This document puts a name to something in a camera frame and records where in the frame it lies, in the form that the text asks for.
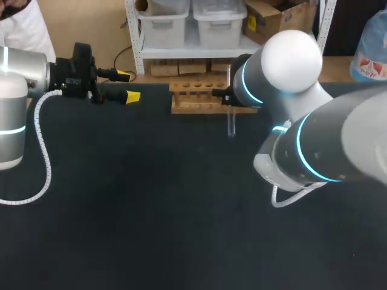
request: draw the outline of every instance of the dark tablecloth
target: dark tablecloth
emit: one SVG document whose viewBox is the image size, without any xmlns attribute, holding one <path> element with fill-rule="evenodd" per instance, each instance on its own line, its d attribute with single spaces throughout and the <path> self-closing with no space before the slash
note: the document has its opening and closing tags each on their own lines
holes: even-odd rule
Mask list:
<svg viewBox="0 0 387 290">
<path fill-rule="evenodd" d="M 44 104 L 53 180 L 36 202 L 0 207 L 0 289 L 385 287 L 387 189 L 328 184 L 275 209 L 252 165 L 273 126 L 264 112 L 237 116 L 228 139 L 226 116 L 170 115 L 166 85 L 131 86 L 142 98 L 129 108 Z M 45 181 L 32 113 L 3 198 Z"/>
</svg>

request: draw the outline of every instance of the cardboard box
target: cardboard box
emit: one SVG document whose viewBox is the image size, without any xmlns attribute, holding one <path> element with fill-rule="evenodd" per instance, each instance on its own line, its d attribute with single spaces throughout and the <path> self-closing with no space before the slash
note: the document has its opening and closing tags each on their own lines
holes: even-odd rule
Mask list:
<svg viewBox="0 0 387 290">
<path fill-rule="evenodd" d="M 207 71 L 205 59 L 179 60 L 179 74 L 204 74 Z"/>
<path fill-rule="evenodd" d="M 154 77 L 178 76 L 177 59 L 157 59 L 151 64 L 151 75 Z"/>
<path fill-rule="evenodd" d="M 262 45 L 283 30 L 296 29 L 310 33 L 317 2 L 318 0 L 246 0 L 244 34 Z"/>
<path fill-rule="evenodd" d="M 231 65 L 231 59 L 212 59 L 211 60 L 211 71 L 216 72 L 227 72 L 227 69 Z"/>
</svg>

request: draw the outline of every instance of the metal shelf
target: metal shelf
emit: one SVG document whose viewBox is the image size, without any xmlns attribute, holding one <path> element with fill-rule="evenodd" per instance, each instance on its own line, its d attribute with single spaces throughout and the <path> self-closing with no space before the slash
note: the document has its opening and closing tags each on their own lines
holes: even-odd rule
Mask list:
<svg viewBox="0 0 387 290">
<path fill-rule="evenodd" d="M 254 53 L 260 46 L 244 35 L 241 36 L 239 48 L 233 50 L 209 50 L 199 45 L 199 34 L 195 24 L 186 25 L 186 43 L 182 48 L 160 49 L 150 48 L 144 41 L 143 33 L 140 34 L 138 19 L 135 15 L 135 0 L 125 0 L 128 27 L 131 35 L 134 61 L 137 74 L 144 74 L 144 59 L 196 59 L 196 58 L 231 58 L 238 57 L 244 53 Z M 320 6 L 320 29 L 317 43 L 323 53 L 327 42 L 331 21 L 337 0 L 321 0 Z"/>
</svg>

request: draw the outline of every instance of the floor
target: floor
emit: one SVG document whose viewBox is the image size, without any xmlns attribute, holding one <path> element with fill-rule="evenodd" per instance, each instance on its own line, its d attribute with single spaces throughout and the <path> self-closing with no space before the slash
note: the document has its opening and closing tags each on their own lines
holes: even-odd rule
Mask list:
<svg viewBox="0 0 387 290">
<path fill-rule="evenodd" d="M 58 57 L 70 57 L 75 42 L 91 44 L 97 65 L 113 66 L 115 56 L 130 46 L 124 0 L 38 0 Z M 324 57 L 321 82 L 352 82 L 352 57 Z M 132 51 L 117 60 L 117 68 L 135 71 Z M 138 76 L 136 82 L 168 83 L 171 78 Z"/>
</svg>

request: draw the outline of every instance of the white coiled cable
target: white coiled cable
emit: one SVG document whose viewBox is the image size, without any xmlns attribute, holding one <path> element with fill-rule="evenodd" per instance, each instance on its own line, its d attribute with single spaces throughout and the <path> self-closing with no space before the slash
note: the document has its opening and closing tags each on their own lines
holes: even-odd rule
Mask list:
<svg viewBox="0 0 387 290">
<path fill-rule="evenodd" d="M 277 191 L 278 191 L 278 186 L 273 185 L 273 191 L 272 191 L 272 205 L 276 208 L 280 207 L 286 207 L 296 201 L 298 201 L 300 198 L 303 198 L 305 195 L 308 193 L 312 192 L 315 189 L 318 189 L 319 187 L 322 187 L 325 185 L 326 182 L 315 182 L 312 185 L 309 185 L 305 189 L 301 190 L 300 192 L 296 193 L 293 195 L 291 198 L 288 198 L 285 201 L 277 202 Z"/>
<path fill-rule="evenodd" d="M 43 102 L 48 99 L 49 97 L 52 97 L 54 95 L 62 95 L 62 91 L 60 89 L 57 89 L 55 91 L 48 92 L 44 94 L 39 101 L 36 104 L 35 111 L 34 111 L 34 123 L 35 123 L 35 131 L 36 131 L 36 136 L 37 140 L 39 142 L 39 145 L 41 146 L 44 162 L 46 164 L 46 182 L 43 186 L 43 188 L 40 190 L 39 193 L 34 195 L 32 198 L 24 199 L 22 201 L 6 201 L 4 199 L 0 199 L 0 204 L 5 204 L 5 205 L 23 205 L 23 204 L 29 204 L 38 198 L 41 198 L 42 195 L 48 190 L 50 187 L 51 183 L 51 164 L 50 164 L 50 158 L 48 157 L 48 152 L 46 149 L 46 145 L 44 144 L 43 136 L 42 136 L 42 131 L 41 131 L 41 124 L 39 122 L 39 113 L 41 111 L 41 107 Z"/>
</svg>

